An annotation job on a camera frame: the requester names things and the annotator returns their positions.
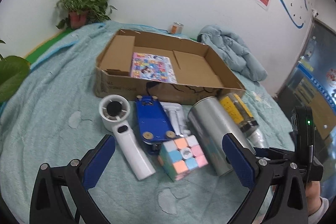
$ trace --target red flower pot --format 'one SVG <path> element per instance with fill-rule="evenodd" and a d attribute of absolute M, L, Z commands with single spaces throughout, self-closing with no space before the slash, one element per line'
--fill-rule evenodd
<path fill-rule="evenodd" d="M 71 29 L 78 29 L 85 25 L 88 11 L 77 15 L 77 12 L 69 12 Z"/>

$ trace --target person's hand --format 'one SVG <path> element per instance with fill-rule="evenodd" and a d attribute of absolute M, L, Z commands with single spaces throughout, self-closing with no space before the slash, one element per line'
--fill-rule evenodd
<path fill-rule="evenodd" d="M 322 205 L 320 198 L 321 187 L 319 181 L 310 181 L 306 187 L 306 198 L 308 206 L 308 215 L 315 213 Z"/>

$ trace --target rubik's cube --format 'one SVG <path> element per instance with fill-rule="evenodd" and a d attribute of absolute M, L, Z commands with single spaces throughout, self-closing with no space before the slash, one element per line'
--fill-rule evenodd
<path fill-rule="evenodd" d="M 208 164 L 194 135 L 164 142 L 157 158 L 168 176 L 177 181 Z"/>

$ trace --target potted plant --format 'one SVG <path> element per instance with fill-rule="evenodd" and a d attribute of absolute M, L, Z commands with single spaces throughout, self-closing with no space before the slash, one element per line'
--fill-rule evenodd
<path fill-rule="evenodd" d="M 68 11 L 68 17 L 62 19 L 56 26 L 58 29 L 63 29 L 66 25 L 72 29 L 80 28 L 86 22 L 102 22 L 110 20 L 106 14 L 112 13 L 116 8 L 108 4 L 109 0 L 59 0 L 56 4 Z"/>
<path fill-rule="evenodd" d="M 3 58 L 0 54 L 0 106 L 18 90 L 30 72 L 30 63 L 18 56 Z"/>

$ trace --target colorful booklet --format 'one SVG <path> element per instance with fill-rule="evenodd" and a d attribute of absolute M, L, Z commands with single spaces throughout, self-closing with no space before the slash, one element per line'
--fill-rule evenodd
<path fill-rule="evenodd" d="M 131 77 L 177 84 L 169 57 L 134 52 Z"/>

